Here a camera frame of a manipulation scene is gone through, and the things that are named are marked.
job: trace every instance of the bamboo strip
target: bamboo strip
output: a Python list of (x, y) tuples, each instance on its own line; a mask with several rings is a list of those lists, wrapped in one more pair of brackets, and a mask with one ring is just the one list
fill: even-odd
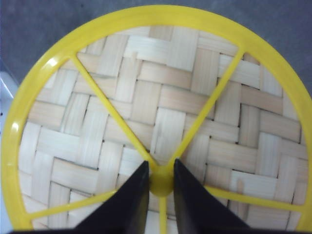
[[(126, 123), (129, 125), (134, 134), (138, 137), (138, 139), (143, 143), (143, 145), (147, 149), (150, 149), (154, 126), (129, 120), (126, 121)], [(128, 146), (132, 145), (125, 133), (120, 129), (115, 120), (113, 120), (113, 118), (110, 116), (107, 119), (103, 139), (120, 142)]]
[(198, 30), (174, 27), (169, 46), (167, 66), (192, 71), (197, 48)]
[(31, 196), (43, 204), (48, 204), (53, 156), (37, 151), (34, 165)]
[(240, 145), (257, 148), (259, 141), (260, 110), (253, 106), (241, 105), (239, 140)]
[(123, 53), (127, 44), (128, 36), (110, 35), (106, 38), (103, 52), (99, 59), (97, 74), (116, 77)]
[(281, 97), (261, 92), (252, 87), (242, 86), (241, 102), (250, 106), (255, 106), (277, 114), (283, 112), (283, 100)]
[(214, 139), (209, 141), (208, 163), (253, 173), (256, 158), (256, 149)]
[[(186, 115), (184, 129), (189, 130), (194, 120), (195, 116)], [(238, 141), (238, 131), (239, 128), (235, 126), (207, 119), (202, 123), (201, 127), (198, 130), (198, 133), (207, 136), (213, 136), (215, 139), (235, 143)]]
[(246, 223), (253, 228), (284, 230), (289, 214), (289, 211), (250, 205)]
[(165, 40), (129, 36), (123, 56), (132, 58), (133, 54), (137, 53), (137, 59), (165, 64), (168, 57), (169, 44)]
[(260, 65), (260, 90), (279, 97), (283, 96), (282, 87), (263, 65)]
[(101, 55), (106, 38), (101, 38), (96, 40), (95, 42), (89, 44), (86, 48), (86, 53), (91, 55)]
[(282, 139), (281, 154), (308, 160), (307, 147), (291, 140)]
[[(49, 207), (64, 205), (69, 202), (70, 189), (51, 183)], [(52, 229), (67, 227), (67, 212), (48, 216), (48, 226)]]
[[(106, 97), (113, 98), (115, 96), (116, 78), (101, 78), (93, 76), (93, 79)], [(95, 95), (94, 91), (81, 76), (78, 76), (73, 91), (76, 93)]]
[(96, 194), (109, 192), (115, 189), (122, 150), (123, 147), (120, 144), (109, 141), (102, 144), (98, 163)]
[[(40, 203), (29, 196), (22, 195), (22, 199), (24, 202), (25, 209), (28, 213), (33, 213), (37, 211), (46, 210), (48, 208), (47, 205)], [(48, 226), (48, 217), (37, 218), (36, 222), (41, 223), (44, 226)]]
[(28, 121), (21, 138), (19, 147), (19, 169), (28, 174), (32, 173), (40, 129), (40, 125)]
[(260, 131), (271, 133), (295, 142), (299, 142), (300, 124), (267, 111), (260, 112)]
[(185, 113), (159, 108), (151, 142), (151, 154), (167, 161), (182, 141)]
[(238, 126), (241, 84), (229, 81), (215, 105), (215, 121)]
[(205, 105), (208, 96), (196, 94), (184, 89), (163, 85), (160, 92), (159, 107), (198, 114)]
[(19, 186), (22, 194), (31, 196), (32, 176), (19, 170)]
[(93, 168), (98, 167), (99, 152), (108, 118), (108, 112), (97, 103), (96, 97), (90, 97), (76, 158), (78, 164)]
[(278, 180), (274, 199), (291, 203), (296, 187), (298, 159), (282, 156), (279, 164)]
[(197, 134), (186, 149), (182, 162), (190, 172), (203, 184), (206, 172), (209, 137)]
[(163, 64), (144, 61), (142, 63), (141, 72), (137, 78), (140, 80), (190, 89), (191, 77), (192, 73), (190, 72), (168, 67)]
[(53, 88), (53, 85), (54, 85), (55, 79), (57, 77), (57, 74), (58, 74), (58, 71), (54, 72), (50, 76), (50, 78), (48, 79), (48, 81), (44, 85), (44, 89), (52, 89)]
[[(296, 204), (296, 205), (303, 204), (306, 199), (306, 191), (307, 191), (306, 183), (297, 183), (295, 191), (294, 191), (293, 201), (292, 201), (293, 204)], [(289, 217), (286, 230), (294, 231), (299, 222), (300, 217), (301, 217), (300, 212), (292, 211)]]
[[(243, 191), (239, 191), (239, 187), (237, 186), (239, 181), (243, 183)], [(230, 190), (233, 192), (265, 199), (273, 199), (276, 184), (276, 178), (238, 171), (231, 172)]]
[(283, 116), (298, 121), (298, 116), (288, 95), (283, 92)]
[[(232, 59), (233, 58), (230, 56), (220, 55), (218, 77), (222, 77), (223, 73), (229, 67)], [(231, 80), (258, 89), (260, 87), (259, 76), (260, 70), (258, 65), (241, 60), (233, 75), (231, 76)]]
[(277, 178), (280, 162), (281, 138), (260, 133), (255, 173)]
[(203, 31), (199, 32), (198, 47), (230, 56), (234, 56), (237, 53), (236, 45), (222, 37)]
[(139, 80), (133, 100), (131, 120), (154, 124), (161, 85)]
[(75, 161), (79, 137), (42, 128), (37, 150), (68, 161)]
[(35, 101), (29, 112), (28, 121), (58, 130), (62, 123), (64, 112), (64, 106)]
[(117, 80), (115, 100), (132, 102), (141, 65), (142, 61), (136, 58), (123, 58)]
[(62, 120), (61, 132), (80, 135), (88, 101), (89, 96), (86, 94), (73, 93), (71, 95)]
[(174, 29), (174, 27), (170, 26), (170, 25), (151, 26), (149, 37), (155, 38), (155, 39), (171, 41), (173, 29)]
[(91, 194), (96, 191), (97, 176), (98, 171), (96, 170), (56, 158), (53, 164), (51, 180), (65, 187)]
[(191, 91), (211, 95), (216, 87), (219, 53), (198, 48), (192, 76)]
[(123, 182), (135, 172), (142, 162), (143, 159), (138, 151), (124, 147), (119, 168), (119, 176), (127, 176), (123, 178)]
[(137, 36), (143, 36), (147, 37), (150, 33), (150, 29), (152, 27), (150, 26), (142, 26), (142, 27), (135, 27), (135, 28), (129, 28), (120, 32), (116, 32), (117, 35), (137, 35)]

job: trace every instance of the black plastic piece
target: black plastic piece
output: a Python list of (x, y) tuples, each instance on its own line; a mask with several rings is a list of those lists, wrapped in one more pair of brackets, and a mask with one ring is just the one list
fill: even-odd
[(125, 184), (103, 205), (71, 230), (13, 233), (143, 234), (149, 202), (149, 167), (143, 162)]
[(207, 192), (178, 159), (175, 160), (174, 177), (175, 215), (179, 234), (297, 233), (249, 228)]

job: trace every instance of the woven basket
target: woven basket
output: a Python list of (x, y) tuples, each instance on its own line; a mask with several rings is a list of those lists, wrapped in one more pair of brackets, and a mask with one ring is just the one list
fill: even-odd
[[(154, 159), (164, 165), (212, 94), (237, 47), (213, 34), (173, 26), (137, 27), (99, 39), (78, 59)], [(272, 74), (245, 54), (183, 153), (203, 185), (302, 204), (308, 181), (304, 136)], [(68, 61), (37, 96), (19, 149), (28, 212), (119, 188), (143, 161), (88, 83)], [(219, 199), (247, 224), (293, 230), (300, 213)], [(71, 228), (99, 204), (33, 220)], [(150, 193), (146, 233), (159, 233)], [(167, 231), (177, 233), (173, 194)]]

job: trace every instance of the gray floor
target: gray floor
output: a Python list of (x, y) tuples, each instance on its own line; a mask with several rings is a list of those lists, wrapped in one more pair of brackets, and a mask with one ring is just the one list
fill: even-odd
[[(17, 83), (43, 53), (89, 20), (119, 9), (176, 4), (241, 23), (270, 43), (312, 95), (312, 0), (1, 0), (1, 70)], [(7, 230), (1, 203), (2, 231)]]

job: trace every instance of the yellow rim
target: yellow rim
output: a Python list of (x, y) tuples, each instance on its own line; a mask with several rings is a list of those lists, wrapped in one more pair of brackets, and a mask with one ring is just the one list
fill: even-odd
[[(93, 79), (90, 77), (88, 72), (76, 57), (77, 51), (99, 38), (105, 37), (120, 30), (125, 30), (127, 28), (146, 25), (177, 25), (191, 27), (224, 37), (238, 46), (238, 52), (234, 57), (230, 67), (224, 73), (221, 81), (198, 115), (193, 126), (190, 128), (181, 145), (177, 148), (165, 167), (159, 167), (153, 158), (149, 155), (149, 153), (146, 152), (141, 142), (133, 134), (131, 129), (127, 126), (118, 112), (113, 108), (105, 94), (103, 94), (103, 92), (99, 89), (99, 87), (96, 85), (96, 83), (93, 81)], [(71, 203), (65, 206), (51, 208), (32, 214), (27, 213), (24, 208), (18, 177), (18, 155), (23, 127), (25, 125), (30, 108), (39, 91), (42, 89), (48, 78), (66, 60), (71, 59), (74, 62), (77, 69), (87, 80), (96, 95), (108, 109), (111, 116), (118, 122), (119, 126), (126, 133), (142, 157), (149, 161), (155, 178), (157, 178), (157, 180), (162, 180), (163, 178), (172, 178), (174, 159), (179, 158), (186, 149), (187, 145), (192, 140), (193, 136), (203, 122), (205, 116), (208, 114), (209, 110), (223, 91), (242, 55), (246, 52), (268, 68), (268, 70), (274, 75), (274, 77), (276, 77), (282, 88), (292, 100), (305, 134), (310, 169), (312, 167), (312, 101), (295, 71), (268, 43), (238, 23), (235, 23), (214, 13), (199, 9), (169, 5), (153, 5), (124, 9), (92, 20), (69, 33), (53, 47), (51, 47), (38, 60), (38, 62), (30, 70), (25, 80), (21, 84), (7, 116), (1, 148), (1, 184), (3, 188), (3, 197), (14, 229), (32, 229), (31, 220), (33, 218), (75, 209), (99, 201), (105, 201), (114, 193), (114, 191), (111, 191), (109, 193), (97, 195), (80, 202)], [(239, 195), (211, 187), (206, 188), (213, 195), (219, 197), (243, 201), (250, 204), (301, 212), (302, 215), (297, 225), (297, 230), (311, 231), (311, 179), (312, 175), (309, 170), (307, 196), (305, 204), (302, 206)], [(166, 233), (165, 195), (167, 192), (162, 194), (164, 190), (161, 186), (157, 186), (157, 184), (159, 183), (156, 183), (153, 189), (156, 191), (156, 193), (159, 192), (159, 196), (163, 196), (160, 198), (159, 210), (160, 230), (161, 233), (164, 234)]]

